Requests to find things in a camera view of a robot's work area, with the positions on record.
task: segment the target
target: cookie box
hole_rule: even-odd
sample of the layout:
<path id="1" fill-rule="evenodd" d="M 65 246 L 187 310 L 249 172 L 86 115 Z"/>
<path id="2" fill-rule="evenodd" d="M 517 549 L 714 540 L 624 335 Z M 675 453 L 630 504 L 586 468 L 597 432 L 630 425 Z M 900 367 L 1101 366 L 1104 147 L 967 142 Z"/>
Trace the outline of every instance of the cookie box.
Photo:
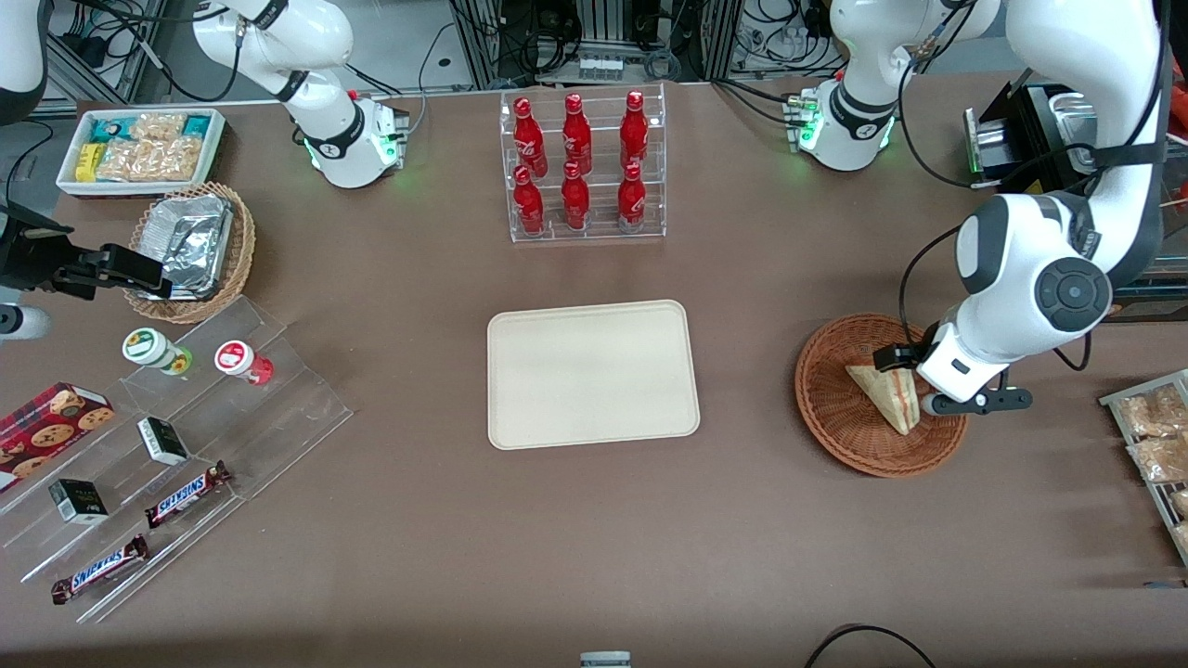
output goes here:
<path id="1" fill-rule="evenodd" d="M 102 395 L 57 383 L 0 420 L 0 492 L 114 415 Z"/>

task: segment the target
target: wicker basket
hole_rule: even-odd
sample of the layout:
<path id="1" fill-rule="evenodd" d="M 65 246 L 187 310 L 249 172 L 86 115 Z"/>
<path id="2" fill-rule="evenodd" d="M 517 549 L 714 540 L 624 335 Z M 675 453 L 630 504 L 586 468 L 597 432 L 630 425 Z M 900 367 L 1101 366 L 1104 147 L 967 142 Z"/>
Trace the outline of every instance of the wicker basket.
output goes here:
<path id="1" fill-rule="evenodd" d="M 912 327 L 912 335 L 918 340 L 923 332 Z M 873 351 L 897 341 L 903 341 L 898 320 L 881 314 L 851 315 L 817 329 L 796 361 L 796 403 L 809 430 L 835 458 L 881 478 L 936 468 L 956 452 L 968 426 L 968 416 L 922 412 L 920 424 L 903 436 L 846 373 L 847 365 L 868 365 Z M 934 391 L 915 378 L 917 393 Z"/>
<path id="2" fill-rule="evenodd" d="M 198 195 L 219 195 L 235 207 L 235 218 L 230 223 L 230 239 L 227 240 L 227 257 L 223 260 L 219 291 L 204 302 L 175 302 L 143 300 L 132 291 L 125 290 L 124 296 L 132 303 L 132 308 L 145 317 L 164 320 L 175 324 L 202 322 L 221 311 L 244 291 L 247 275 L 252 270 L 252 252 L 255 250 L 255 223 L 252 221 L 252 212 L 247 210 L 244 200 L 240 200 L 234 190 L 221 183 L 207 182 L 194 188 L 170 193 L 165 197 L 197 197 Z M 148 212 L 146 210 L 140 216 L 140 225 L 137 225 L 132 233 L 132 248 L 140 245 L 140 235 L 144 233 L 147 220 Z"/>

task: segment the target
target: small white box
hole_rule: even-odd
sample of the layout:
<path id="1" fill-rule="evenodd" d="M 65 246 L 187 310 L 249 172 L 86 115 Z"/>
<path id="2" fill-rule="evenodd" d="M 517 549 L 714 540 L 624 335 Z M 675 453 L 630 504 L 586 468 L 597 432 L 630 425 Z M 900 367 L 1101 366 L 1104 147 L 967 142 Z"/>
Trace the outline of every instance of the small white box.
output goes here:
<path id="1" fill-rule="evenodd" d="M 145 181 L 138 183 L 75 181 L 75 166 L 78 164 L 78 153 L 82 151 L 83 144 L 87 144 L 90 139 L 95 122 L 128 118 L 143 113 L 210 116 L 210 125 L 207 126 L 207 134 L 202 138 L 202 152 L 198 153 L 198 164 L 194 169 L 194 176 L 189 181 Z M 164 193 L 176 193 L 191 185 L 200 185 L 206 183 L 207 176 L 210 175 L 210 168 L 214 165 L 215 153 L 219 150 L 219 139 L 222 137 L 225 125 L 223 115 L 210 107 L 154 107 L 86 112 L 78 119 L 74 138 L 70 140 L 70 149 L 67 150 L 67 156 L 62 159 L 62 168 L 58 169 L 58 188 L 63 193 L 74 195 L 75 197 L 91 198 L 152 196 Z"/>
<path id="2" fill-rule="evenodd" d="M 137 422 L 137 429 L 140 430 L 140 440 L 148 448 L 148 456 L 153 461 L 159 461 L 165 466 L 177 466 L 185 462 L 189 453 L 172 424 L 148 416 Z"/>

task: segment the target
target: coca-cola bottle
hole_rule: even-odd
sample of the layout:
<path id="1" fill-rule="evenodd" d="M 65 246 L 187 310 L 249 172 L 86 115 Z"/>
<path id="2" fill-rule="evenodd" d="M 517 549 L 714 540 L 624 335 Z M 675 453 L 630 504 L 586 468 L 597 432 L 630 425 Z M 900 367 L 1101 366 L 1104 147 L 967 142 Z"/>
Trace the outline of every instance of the coca-cola bottle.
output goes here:
<path id="1" fill-rule="evenodd" d="M 644 198 L 647 189 L 639 181 L 639 163 L 632 162 L 623 170 L 619 184 L 619 229 L 634 234 L 644 226 Z"/>
<path id="2" fill-rule="evenodd" d="M 544 200 L 541 198 L 541 190 L 532 183 L 532 174 L 525 165 L 516 165 L 512 175 L 516 177 L 512 198 L 516 200 L 524 234 L 539 237 L 544 234 Z"/>
<path id="3" fill-rule="evenodd" d="M 627 113 L 623 115 L 619 126 L 619 162 L 623 169 L 633 160 L 643 164 L 647 156 L 647 118 L 644 116 L 644 94 L 638 90 L 627 93 Z"/>
<path id="4" fill-rule="evenodd" d="M 565 225 L 574 232 L 586 229 L 590 219 L 590 189 L 582 178 L 576 160 L 565 163 L 565 182 L 561 184 L 561 198 L 565 202 Z"/>
<path id="5" fill-rule="evenodd" d="M 565 139 L 565 159 L 577 163 L 582 174 L 594 169 L 594 146 L 590 141 L 590 121 L 582 112 L 582 96 L 565 95 L 565 125 L 561 128 Z"/>
<path id="6" fill-rule="evenodd" d="M 543 178 L 549 174 L 549 160 L 544 157 L 544 133 L 541 124 L 532 118 L 532 103 L 527 97 L 517 97 L 512 103 L 516 111 L 516 152 L 520 164 L 532 170 L 532 176 Z"/>

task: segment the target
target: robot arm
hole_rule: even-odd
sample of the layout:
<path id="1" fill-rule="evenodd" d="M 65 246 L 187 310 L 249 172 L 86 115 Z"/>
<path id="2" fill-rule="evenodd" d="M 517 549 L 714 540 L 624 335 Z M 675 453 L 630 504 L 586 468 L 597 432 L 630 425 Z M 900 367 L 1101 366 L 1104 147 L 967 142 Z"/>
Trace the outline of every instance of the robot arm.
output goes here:
<path id="1" fill-rule="evenodd" d="M 1111 159 L 1102 147 L 1125 145 L 1136 128 L 1136 145 L 1163 136 L 1165 90 L 1145 113 L 1164 69 L 1148 1 L 1104 10 L 1093 0 L 1011 0 L 1007 38 L 1028 67 L 1093 102 L 1099 164 Z M 1111 285 L 1146 269 L 1162 239 L 1162 165 L 1127 163 L 1106 168 L 1088 198 L 996 195 L 966 219 L 955 252 L 969 296 L 937 324 L 917 367 L 941 392 L 934 412 L 999 408 L 987 407 L 993 392 L 984 390 L 996 374 L 1087 334 L 1107 314 Z M 879 355 L 876 364 L 896 365 Z"/>
<path id="2" fill-rule="evenodd" d="M 899 82 L 911 76 L 915 61 L 906 48 L 978 37 L 994 20 L 999 4 L 835 0 L 829 25 L 849 50 L 849 62 L 840 82 L 830 80 L 802 92 L 802 101 L 817 103 L 797 119 L 810 128 L 800 136 L 798 149 L 841 171 L 871 164 L 891 130 Z"/>
<path id="3" fill-rule="evenodd" d="M 403 165 L 407 118 L 353 99 L 328 68 L 350 58 L 347 17 L 324 0 L 226 0 L 230 12 L 194 24 L 198 45 L 284 103 L 305 134 L 314 166 L 340 188 L 359 188 Z"/>

